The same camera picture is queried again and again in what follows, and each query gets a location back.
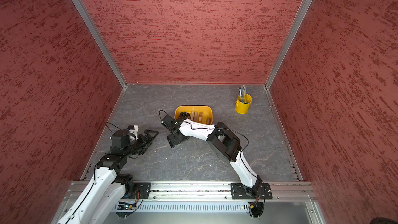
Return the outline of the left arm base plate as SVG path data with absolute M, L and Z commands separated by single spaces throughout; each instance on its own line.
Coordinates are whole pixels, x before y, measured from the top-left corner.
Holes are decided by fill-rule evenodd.
M 152 183 L 149 182 L 138 182 L 134 184 L 129 184 L 126 187 L 126 193 L 123 199 L 148 199 L 151 191 Z

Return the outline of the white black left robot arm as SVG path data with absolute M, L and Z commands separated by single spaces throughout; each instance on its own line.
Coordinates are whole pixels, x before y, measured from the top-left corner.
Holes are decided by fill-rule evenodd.
M 95 164 L 85 189 L 57 223 L 102 224 L 122 198 L 140 199 L 133 176 L 120 172 L 129 158 L 143 155 L 158 135 L 159 131 L 152 130 L 139 133 L 136 125 L 113 133 L 110 152 Z

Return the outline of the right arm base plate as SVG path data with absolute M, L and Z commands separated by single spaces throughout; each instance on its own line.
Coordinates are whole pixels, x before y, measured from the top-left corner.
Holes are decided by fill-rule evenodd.
M 273 198 L 271 187 L 268 183 L 260 183 L 258 189 L 244 186 L 242 183 L 231 183 L 231 196 L 234 200 L 271 200 Z

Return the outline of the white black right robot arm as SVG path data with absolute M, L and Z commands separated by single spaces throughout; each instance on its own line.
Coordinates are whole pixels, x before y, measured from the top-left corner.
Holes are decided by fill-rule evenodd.
M 263 181 L 248 164 L 238 136 L 224 123 L 202 124 L 185 117 L 174 119 L 169 115 L 161 123 L 170 132 L 167 140 L 172 148 L 190 137 L 207 142 L 216 156 L 234 169 L 246 195 L 250 198 L 258 197 Z

